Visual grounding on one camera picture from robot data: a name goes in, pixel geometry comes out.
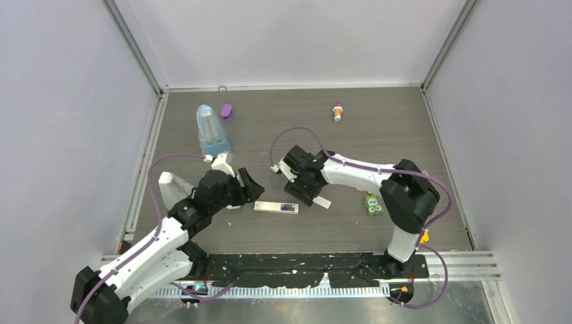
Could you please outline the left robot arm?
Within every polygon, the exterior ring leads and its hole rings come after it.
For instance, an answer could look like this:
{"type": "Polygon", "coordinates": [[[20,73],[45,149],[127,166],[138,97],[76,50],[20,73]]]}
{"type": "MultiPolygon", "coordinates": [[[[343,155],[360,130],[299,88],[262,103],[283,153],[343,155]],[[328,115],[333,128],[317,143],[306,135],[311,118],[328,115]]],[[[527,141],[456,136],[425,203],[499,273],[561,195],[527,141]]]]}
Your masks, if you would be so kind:
{"type": "Polygon", "coordinates": [[[125,323],[143,301],[172,281],[200,279],[207,253],[192,238],[228,206],[253,203],[264,193],[248,171],[209,170],[197,186],[183,183],[175,204],[145,239],[98,270],[85,267],[75,278],[71,310],[75,323],[125,323]]]}

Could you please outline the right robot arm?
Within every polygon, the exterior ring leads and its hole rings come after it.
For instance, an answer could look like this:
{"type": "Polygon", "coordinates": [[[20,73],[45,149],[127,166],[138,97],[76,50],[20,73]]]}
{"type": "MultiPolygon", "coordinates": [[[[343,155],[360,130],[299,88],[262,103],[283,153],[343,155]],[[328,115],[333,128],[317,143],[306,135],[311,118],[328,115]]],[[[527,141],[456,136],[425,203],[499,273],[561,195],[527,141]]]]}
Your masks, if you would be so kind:
{"type": "Polygon", "coordinates": [[[286,193],[307,206],[318,202],[326,185],[341,185],[375,194],[394,225],[385,255],[385,268],[394,277],[412,267],[422,228],[440,201],[438,190],[415,163],[379,165],[348,159],[332,151],[315,155],[295,145],[275,166],[288,182],[286,193]]]}

